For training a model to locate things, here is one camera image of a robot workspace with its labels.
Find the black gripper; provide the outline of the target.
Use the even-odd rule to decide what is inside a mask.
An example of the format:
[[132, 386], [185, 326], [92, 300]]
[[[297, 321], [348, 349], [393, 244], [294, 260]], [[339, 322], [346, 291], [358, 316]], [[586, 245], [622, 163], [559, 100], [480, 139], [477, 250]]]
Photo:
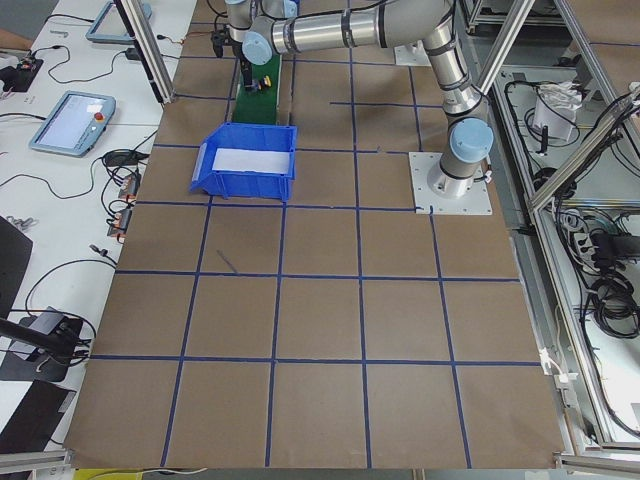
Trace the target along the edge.
[[216, 27], [211, 32], [211, 43], [213, 52], [217, 58], [222, 58], [224, 56], [224, 47], [230, 46], [234, 56], [239, 60], [242, 82], [252, 83], [254, 81], [252, 64], [242, 51], [242, 43], [231, 37], [230, 29], [227, 25]]

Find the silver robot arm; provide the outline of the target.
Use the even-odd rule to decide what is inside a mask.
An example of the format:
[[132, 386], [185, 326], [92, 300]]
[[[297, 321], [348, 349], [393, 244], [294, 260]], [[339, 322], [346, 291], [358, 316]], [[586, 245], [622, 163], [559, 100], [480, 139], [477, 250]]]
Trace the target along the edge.
[[246, 64], [274, 56], [375, 45], [391, 49], [422, 42], [443, 95], [448, 143], [428, 173], [438, 196], [458, 199], [472, 187], [494, 134], [483, 112], [454, 29], [452, 1], [379, 1], [359, 8], [299, 14], [293, 1], [228, 1], [227, 32]]

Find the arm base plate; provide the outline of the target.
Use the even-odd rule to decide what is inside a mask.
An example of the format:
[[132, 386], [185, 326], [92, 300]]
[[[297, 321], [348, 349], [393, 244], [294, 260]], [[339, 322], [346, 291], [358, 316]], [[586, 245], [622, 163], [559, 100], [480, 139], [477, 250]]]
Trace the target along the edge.
[[459, 180], [441, 170], [440, 152], [410, 152], [408, 156], [417, 214], [492, 214], [487, 183], [485, 180], [476, 181], [482, 175], [480, 166], [470, 178]]
[[398, 66], [432, 67], [422, 40], [396, 46], [394, 48], [394, 61]]

